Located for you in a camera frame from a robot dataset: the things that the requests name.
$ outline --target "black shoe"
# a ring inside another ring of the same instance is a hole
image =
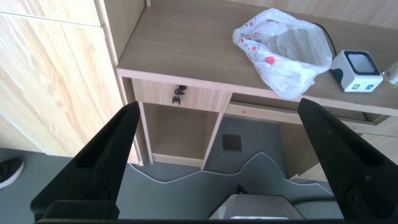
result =
[[[0,162],[0,189],[12,184],[24,169],[24,161],[20,158],[12,158]]]

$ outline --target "black cable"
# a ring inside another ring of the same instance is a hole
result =
[[[333,43],[333,41],[331,40],[331,37],[330,37],[328,31],[321,24],[317,24],[316,22],[313,22],[312,24],[315,24],[318,27],[321,27],[323,29],[323,31],[325,31],[326,35],[328,36],[328,38],[330,40],[331,46],[333,47],[333,52],[335,53],[335,57],[336,57],[337,56],[336,47],[335,47],[335,44]]]

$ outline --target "plastic bottle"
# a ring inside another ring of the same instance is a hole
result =
[[[390,83],[398,85],[398,62],[391,65],[386,71],[384,71],[383,75]]]

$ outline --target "wooden wall panel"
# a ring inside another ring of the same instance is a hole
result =
[[[0,110],[47,154],[74,156],[122,106],[100,27],[0,14]]]
[[[0,12],[101,26],[96,0],[0,0]]]
[[[398,29],[396,0],[230,0],[284,11]]]
[[[24,133],[0,113],[0,148],[42,152]]]
[[[144,0],[100,0],[99,8],[113,47],[115,65],[122,56],[133,30],[145,9]]]

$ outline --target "cabinet door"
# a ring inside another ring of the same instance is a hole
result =
[[[122,107],[100,27],[0,14],[0,112],[46,154],[74,156]]]

